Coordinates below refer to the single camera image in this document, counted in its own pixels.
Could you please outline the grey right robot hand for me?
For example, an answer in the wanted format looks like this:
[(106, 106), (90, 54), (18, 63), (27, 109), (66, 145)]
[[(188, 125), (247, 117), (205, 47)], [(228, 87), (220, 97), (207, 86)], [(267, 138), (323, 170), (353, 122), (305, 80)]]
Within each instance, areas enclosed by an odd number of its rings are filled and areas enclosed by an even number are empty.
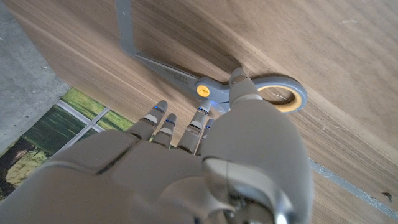
[(58, 151), (1, 203), (2, 223), (308, 223), (314, 186), (295, 125), (241, 68), (230, 109), (198, 110), (170, 148), (175, 115), (158, 103), (129, 130)]

